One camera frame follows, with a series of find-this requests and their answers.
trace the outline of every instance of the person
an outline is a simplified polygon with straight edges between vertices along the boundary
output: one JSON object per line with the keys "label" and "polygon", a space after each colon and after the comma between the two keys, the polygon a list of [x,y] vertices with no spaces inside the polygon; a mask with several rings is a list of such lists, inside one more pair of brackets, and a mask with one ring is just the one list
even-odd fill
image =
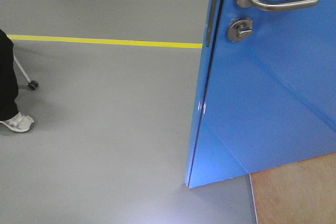
{"label": "person", "polygon": [[14,132],[27,132],[34,120],[17,109],[18,85],[13,61],[13,42],[0,29],[0,123]]}

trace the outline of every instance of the crutch tip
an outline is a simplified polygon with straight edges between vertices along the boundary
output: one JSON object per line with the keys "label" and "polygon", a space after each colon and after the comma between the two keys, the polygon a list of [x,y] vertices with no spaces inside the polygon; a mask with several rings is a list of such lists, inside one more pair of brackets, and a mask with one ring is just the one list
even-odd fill
{"label": "crutch tip", "polygon": [[31,81],[31,82],[28,84],[28,87],[29,87],[31,90],[35,90],[35,89],[38,87],[38,82],[37,82],[37,81]]}

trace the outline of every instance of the crutch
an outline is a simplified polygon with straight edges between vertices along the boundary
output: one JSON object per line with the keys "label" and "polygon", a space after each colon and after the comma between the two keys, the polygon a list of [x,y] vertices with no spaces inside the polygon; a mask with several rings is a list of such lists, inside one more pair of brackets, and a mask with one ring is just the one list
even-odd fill
{"label": "crutch", "polygon": [[29,76],[27,75],[26,71],[23,69],[23,67],[21,66],[20,62],[18,61],[18,59],[16,59],[15,55],[14,56],[14,61],[17,64],[17,66],[19,67],[19,69],[21,70],[22,74],[25,76],[27,82],[28,82],[28,87],[31,90],[35,90],[38,87],[38,82],[37,81],[32,81]]}

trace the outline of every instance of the wooden floor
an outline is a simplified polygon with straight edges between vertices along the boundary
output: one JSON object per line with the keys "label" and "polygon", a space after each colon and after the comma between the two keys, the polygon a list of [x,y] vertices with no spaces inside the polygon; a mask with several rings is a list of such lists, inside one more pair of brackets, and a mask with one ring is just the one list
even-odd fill
{"label": "wooden floor", "polygon": [[251,174],[259,224],[335,224],[336,153]]}

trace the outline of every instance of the gray floor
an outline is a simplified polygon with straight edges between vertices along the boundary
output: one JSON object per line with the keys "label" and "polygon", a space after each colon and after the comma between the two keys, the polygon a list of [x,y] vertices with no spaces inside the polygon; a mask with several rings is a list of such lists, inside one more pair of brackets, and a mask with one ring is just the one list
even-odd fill
{"label": "gray floor", "polygon": [[202,43],[208,0],[0,0],[9,34]]}
{"label": "gray floor", "polygon": [[26,134],[0,127],[0,223],[255,223],[248,177],[184,185],[199,49],[16,41]]}
{"label": "gray floor", "polygon": [[[0,0],[8,34],[202,42],[208,0]],[[199,49],[16,41],[38,90],[0,126],[1,224],[254,224],[248,177],[184,185]]]}

